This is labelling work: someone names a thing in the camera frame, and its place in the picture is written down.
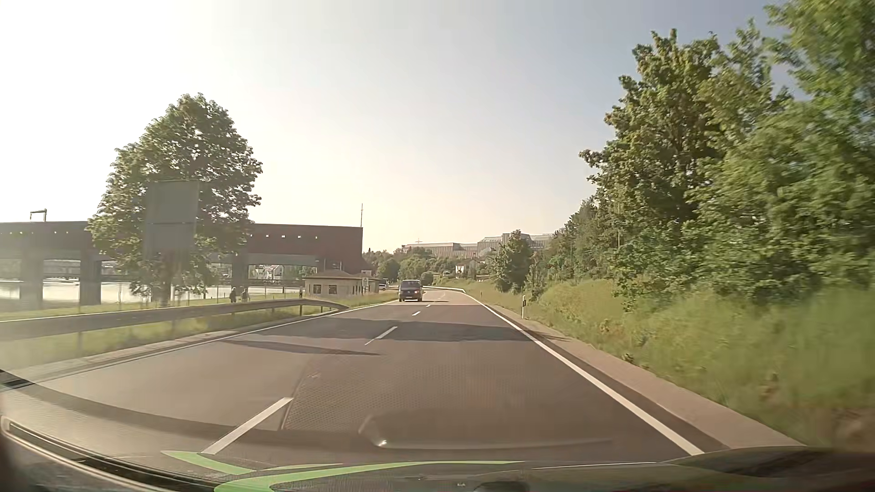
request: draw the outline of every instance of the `guardrail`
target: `guardrail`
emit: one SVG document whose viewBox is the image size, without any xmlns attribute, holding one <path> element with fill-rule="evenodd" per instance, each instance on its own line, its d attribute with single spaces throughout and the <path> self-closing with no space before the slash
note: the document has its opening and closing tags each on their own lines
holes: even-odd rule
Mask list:
<svg viewBox="0 0 875 492">
<path fill-rule="evenodd" d="M 112 311 L 106 313 L 70 314 L 50 318 L 0 321 L 0 341 L 25 340 L 56 334 L 74 334 L 105 328 L 130 327 L 160 321 L 183 320 L 214 316 L 217 314 L 244 313 L 261 309 L 277 309 L 293 306 L 323 306 L 343 311 L 347 306 L 322 299 L 276 299 L 252 302 L 215 304 L 209 306 L 180 306 L 142 309 L 138 311 Z"/>
</svg>

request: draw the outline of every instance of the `large building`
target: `large building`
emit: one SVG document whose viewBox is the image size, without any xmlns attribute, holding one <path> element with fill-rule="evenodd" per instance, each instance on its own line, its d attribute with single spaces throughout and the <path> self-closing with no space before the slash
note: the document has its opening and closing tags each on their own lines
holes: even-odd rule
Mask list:
<svg viewBox="0 0 875 492">
<path fill-rule="evenodd" d="M 415 242 L 405 244 L 402 250 L 410 251 L 411 248 L 422 248 L 431 251 L 436 257 L 459 257 L 473 258 L 482 257 L 489 251 L 494 251 L 510 239 L 511 233 L 502 235 L 488 235 L 477 242 Z M 547 248 L 552 239 L 552 234 L 528 235 L 522 233 L 522 238 L 531 246 L 532 250 L 540 251 Z"/>
<path fill-rule="evenodd" d="M 410 251 L 413 248 L 422 248 L 431 251 L 438 258 L 473 258 L 477 253 L 477 243 L 459 242 L 415 242 L 405 244 L 402 250 Z"/>
</svg>

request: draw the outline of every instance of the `grassy embankment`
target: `grassy embankment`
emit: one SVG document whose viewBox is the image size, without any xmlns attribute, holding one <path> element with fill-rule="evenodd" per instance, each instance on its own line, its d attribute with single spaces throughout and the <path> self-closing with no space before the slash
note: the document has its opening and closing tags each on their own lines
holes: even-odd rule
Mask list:
<svg viewBox="0 0 875 492">
<path fill-rule="evenodd" d="M 451 281 L 485 304 L 520 296 Z M 810 445 L 875 451 L 875 292 L 758 308 L 698 292 L 624 313 L 607 280 L 551 286 L 526 317 Z"/>
<path fill-rule="evenodd" d="M 349 307 L 367 306 L 394 299 L 395 293 L 383 292 L 370 296 L 348 299 L 332 299 Z M 176 323 L 163 321 L 130 327 L 115 327 L 79 334 L 62 334 L 28 340 L 0 343 L 0 369 L 14 369 L 47 362 L 63 361 L 85 355 L 96 355 L 137 347 L 156 341 L 173 340 L 180 337 L 246 327 L 273 320 L 285 320 L 298 316 L 299 307 L 285 307 L 271 310 L 249 311 L 245 313 L 220 314 L 178 320 Z M 319 313 L 318 306 L 304 306 L 304 316 Z"/>
</svg>

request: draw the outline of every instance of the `small building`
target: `small building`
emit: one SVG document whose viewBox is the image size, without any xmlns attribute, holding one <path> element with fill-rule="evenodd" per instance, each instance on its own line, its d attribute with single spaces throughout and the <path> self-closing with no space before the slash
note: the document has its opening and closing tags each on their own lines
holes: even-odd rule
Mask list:
<svg viewBox="0 0 875 492">
<path fill-rule="evenodd" d="M 376 294 L 380 281 L 369 275 L 354 275 L 343 270 L 326 270 L 304 277 L 304 288 L 312 296 L 349 297 Z"/>
</svg>

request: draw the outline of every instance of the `road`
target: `road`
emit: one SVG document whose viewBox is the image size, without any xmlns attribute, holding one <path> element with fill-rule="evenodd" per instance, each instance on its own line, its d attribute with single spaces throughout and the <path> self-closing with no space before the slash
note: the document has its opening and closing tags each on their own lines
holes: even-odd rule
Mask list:
<svg viewBox="0 0 875 492">
<path fill-rule="evenodd" d="M 422 303 L 354 309 L 53 379 L 4 393 L 0 404 L 34 430 L 132 460 L 162 451 L 278 466 L 688 454 L 684 443 L 696 436 L 630 408 L 549 344 L 463 293 L 428 291 Z"/>
</svg>

